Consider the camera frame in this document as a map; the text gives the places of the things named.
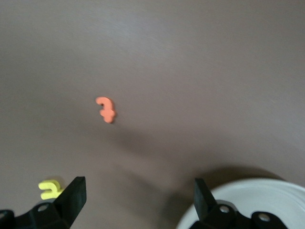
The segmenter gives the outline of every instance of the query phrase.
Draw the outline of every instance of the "black plastic part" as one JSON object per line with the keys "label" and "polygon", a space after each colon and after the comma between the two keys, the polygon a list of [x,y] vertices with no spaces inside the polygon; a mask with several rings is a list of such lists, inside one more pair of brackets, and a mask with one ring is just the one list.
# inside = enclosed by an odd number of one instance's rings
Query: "black plastic part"
{"label": "black plastic part", "polygon": [[38,204],[16,218],[1,210],[0,229],[69,229],[85,203],[85,177],[76,177],[53,203]]}
{"label": "black plastic part", "polygon": [[203,179],[195,179],[194,205],[199,221],[191,229],[287,229],[271,213],[255,212],[249,219],[227,204],[218,204]]}
{"label": "black plastic part", "polygon": [[194,205],[200,221],[217,205],[212,193],[203,179],[195,179]]}

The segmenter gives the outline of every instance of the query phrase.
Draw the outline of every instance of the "screw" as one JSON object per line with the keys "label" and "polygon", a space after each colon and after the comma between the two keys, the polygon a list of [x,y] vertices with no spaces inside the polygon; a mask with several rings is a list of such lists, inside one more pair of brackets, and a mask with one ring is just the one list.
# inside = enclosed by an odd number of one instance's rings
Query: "screw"
{"label": "screw", "polygon": [[219,209],[223,213],[228,213],[230,211],[230,209],[225,205],[221,205]]}
{"label": "screw", "polygon": [[5,217],[5,215],[6,215],[6,211],[0,213],[0,219],[2,219],[3,217]]}
{"label": "screw", "polygon": [[269,222],[269,221],[270,221],[270,217],[267,216],[267,215],[264,214],[264,213],[259,214],[258,217],[259,217],[259,219],[260,219],[261,221],[264,221],[264,222]]}
{"label": "screw", "polygon": [[44,211],[45,209],[47,209],[48,208],[48,204],[44,204],[44,205],[41,205],[37,210],[38,211]]}

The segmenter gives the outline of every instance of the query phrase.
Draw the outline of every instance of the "yellow foam piece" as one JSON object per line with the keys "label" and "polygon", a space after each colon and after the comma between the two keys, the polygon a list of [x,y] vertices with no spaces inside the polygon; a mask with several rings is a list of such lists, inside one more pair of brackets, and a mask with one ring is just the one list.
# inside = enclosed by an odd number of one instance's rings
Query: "yellow foam piece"
{"label": "yellow foam piece", "polygon": [[44,180],[38,184],[38,187],[45,190],[41,193],[41,199],[44,200],[57,198],[63,192],[57,180]]}

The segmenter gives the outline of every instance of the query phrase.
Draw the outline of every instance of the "orange foam piece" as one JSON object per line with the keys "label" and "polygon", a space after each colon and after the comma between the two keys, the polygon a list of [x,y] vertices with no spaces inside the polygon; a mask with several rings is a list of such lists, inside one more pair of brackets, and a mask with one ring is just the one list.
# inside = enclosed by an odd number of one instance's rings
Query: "orange foam piece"
{"label": "orange foam piece", "polygon": [[114,121],[114,117],[116,116],[113,101],[107,97],[97,97],[95,102],[98,105],[103,106],[103,109],[100,110],[100,114],[104,117],[104,121],[107,123],[112,123]]}

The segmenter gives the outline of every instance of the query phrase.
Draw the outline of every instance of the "white plate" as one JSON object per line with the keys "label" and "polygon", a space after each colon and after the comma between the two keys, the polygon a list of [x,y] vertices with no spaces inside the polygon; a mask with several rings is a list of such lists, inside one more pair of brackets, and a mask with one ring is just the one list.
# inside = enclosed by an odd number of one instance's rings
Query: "white plate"
{"label": "white plate", "polygon": [[[289,229],[304,229],[305,188],[274,179],[246,179],[212,190],[216,200],[232,202],[239,212],[250,218],[255,211],[278,216]],[[177,229],[189,229],[198,220],[194,205],[181,218]]]}

